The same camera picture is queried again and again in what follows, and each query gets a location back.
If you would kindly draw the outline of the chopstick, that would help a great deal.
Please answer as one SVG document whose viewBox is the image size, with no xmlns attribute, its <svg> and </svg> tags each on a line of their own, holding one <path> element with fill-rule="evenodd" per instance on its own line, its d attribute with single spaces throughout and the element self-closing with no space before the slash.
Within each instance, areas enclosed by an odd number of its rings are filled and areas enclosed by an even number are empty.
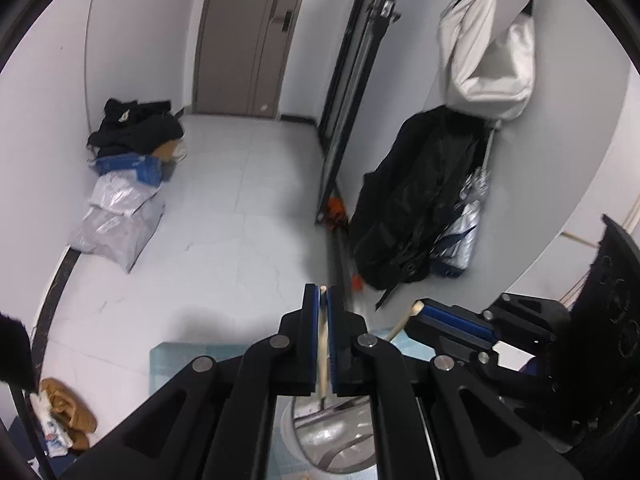
<svg viewBox="0 0 640 480">
<path fill-rule="evenodd" d="M 424 302 L 422 300 L 416 300 L 411 308 L 401 317 L 396 325 L 385 336 L 386 341 L 392 341 L 400 332 L 402 332 L 409 322 L 410 318 L 414 318 L 419 315 L 424 309 Z"/>
<path fill-rule="evenodd" d="M 320 308 L 318 316 L 318 395 L 320 408 L 324 407 L 329 392 L 329 329 L 328 297 L 326 285 L 320 287 Z"/>
</svg>

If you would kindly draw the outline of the white cylindrical utensil holder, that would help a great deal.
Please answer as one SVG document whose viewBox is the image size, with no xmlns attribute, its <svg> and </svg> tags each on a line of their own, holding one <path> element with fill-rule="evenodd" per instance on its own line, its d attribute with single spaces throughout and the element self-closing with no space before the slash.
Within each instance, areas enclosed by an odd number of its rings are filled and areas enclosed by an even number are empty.
<svg viewBox="0 0 640 480">
<path fill-rule="evenodd" d="M 296 460 L 324 474 L 359 474 L 376 464 L 367 396 L 294 396 L 285 404 L 280 431 Z"/>
</svg>

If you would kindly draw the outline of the orange object on floor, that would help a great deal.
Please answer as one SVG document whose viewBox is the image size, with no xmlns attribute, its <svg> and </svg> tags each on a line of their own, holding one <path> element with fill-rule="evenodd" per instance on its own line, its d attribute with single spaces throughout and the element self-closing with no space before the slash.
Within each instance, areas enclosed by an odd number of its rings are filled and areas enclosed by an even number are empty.
<svg viewBox="0 0 640 480">
<path fill-rule="evenodd" d="M 340 226 L 348 221 L 348 215 L 346 214 L 343 201 L 336 197 L 331 196 L 326 202 L 326 209 L 324 210 L 324 223 L 327 226 Z"/>
</svg>

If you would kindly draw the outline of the black hanging jacket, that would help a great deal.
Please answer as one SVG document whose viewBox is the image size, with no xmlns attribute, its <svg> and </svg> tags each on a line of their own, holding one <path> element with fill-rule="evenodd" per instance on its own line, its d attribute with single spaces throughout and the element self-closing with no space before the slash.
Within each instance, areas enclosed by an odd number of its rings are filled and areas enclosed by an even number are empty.
<svg viewBox="0 0 640 480">
<path fill-rule="evenodd" d="M 462 186 L 479 164 L 488 121 L 439 106 L 408 118 L 382 162 L 363 176 L 348 241 L 357 273 L 382 292 L 424 280 Z"/>
</svg>

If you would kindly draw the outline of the grey plastic parcel bag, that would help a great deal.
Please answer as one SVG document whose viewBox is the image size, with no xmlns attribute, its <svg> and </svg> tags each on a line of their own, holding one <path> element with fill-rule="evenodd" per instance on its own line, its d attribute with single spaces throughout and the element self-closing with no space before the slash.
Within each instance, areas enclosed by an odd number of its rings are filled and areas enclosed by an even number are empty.
<svg viewBox="0 0 640 480">
<path fill-rule="evenodd" d="M 98 177 L 88 205 L 70 247 L 129 273 L 163 217 L 160 188 L 139 181 L 134 170 L 111 171 Z"/>
</svg>

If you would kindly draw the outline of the blue white box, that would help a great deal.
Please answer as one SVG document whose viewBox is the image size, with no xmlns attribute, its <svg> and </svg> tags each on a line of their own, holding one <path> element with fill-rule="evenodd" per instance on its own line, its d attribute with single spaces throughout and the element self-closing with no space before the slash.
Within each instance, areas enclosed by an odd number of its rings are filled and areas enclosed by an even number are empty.
<svg viewBox="0 0 640 480">
<path fill-rule="evenodd" d="M 99 176 L 112 171 L 133 171 L 137 180 L 152 186 L 162 183 L 162 162 L 152 155 L 126 153 L 96 158 L 91 165 Z"/>
</svg>

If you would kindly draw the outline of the white hanging bag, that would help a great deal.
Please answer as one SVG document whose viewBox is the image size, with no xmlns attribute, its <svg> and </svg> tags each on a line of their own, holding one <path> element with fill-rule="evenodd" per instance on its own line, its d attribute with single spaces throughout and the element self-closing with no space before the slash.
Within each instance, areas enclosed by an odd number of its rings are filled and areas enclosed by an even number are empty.
<svg viewBox="0 0 640 480">
<path fill-rule="evenodd" d="M 518 118 L 536 79 L 532 4 L 502 32 L 498 0 L 452 0 L 438 25 L 442 96 L 457 112 L 507 122 Z"/>
</svg>

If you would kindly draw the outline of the black clothes pile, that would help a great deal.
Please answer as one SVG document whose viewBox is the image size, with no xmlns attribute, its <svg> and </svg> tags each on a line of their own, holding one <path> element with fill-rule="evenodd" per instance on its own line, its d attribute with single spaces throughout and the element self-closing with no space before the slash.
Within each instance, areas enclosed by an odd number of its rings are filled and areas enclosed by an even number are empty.
<svg viewBox="0 0 640 480">
<path fill-rule="evenodd" d="M 128 153 L 151 155 L 167 142 L 182 137 L 183 128 L 171 114 L 171 102 L 108 99 L 99 128 L 88 136 L 87 148 L 96 158 Z"/>
</svg>

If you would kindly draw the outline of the grey door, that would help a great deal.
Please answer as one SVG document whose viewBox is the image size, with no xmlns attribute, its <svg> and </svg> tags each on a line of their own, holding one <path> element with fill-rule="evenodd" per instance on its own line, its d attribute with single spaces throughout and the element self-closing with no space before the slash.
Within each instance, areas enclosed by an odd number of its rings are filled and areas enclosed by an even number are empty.
<svg viewBox="0 0 640 480">
<path fill-rule="evenodd" d="M 273 118 L 302 0 L 204 0 L 194 65 L 198 114 Z"/>
</svg>

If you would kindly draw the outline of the black sliding door frame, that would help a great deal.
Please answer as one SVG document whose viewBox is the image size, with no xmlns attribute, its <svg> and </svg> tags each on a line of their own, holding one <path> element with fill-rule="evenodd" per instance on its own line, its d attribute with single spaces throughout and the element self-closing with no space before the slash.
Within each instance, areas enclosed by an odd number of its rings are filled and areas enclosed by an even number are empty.
<svg viewBox="0 0 640 480">
<path fill-rule="evenodd" d="M 363 93 L 390 24 L 397 22 L 397 0 L 354 0 L 326 95 L 319 127 L 324 154 L 316 221 L 326 221 L 337 175 L 354 128 Z"/>
</svg>

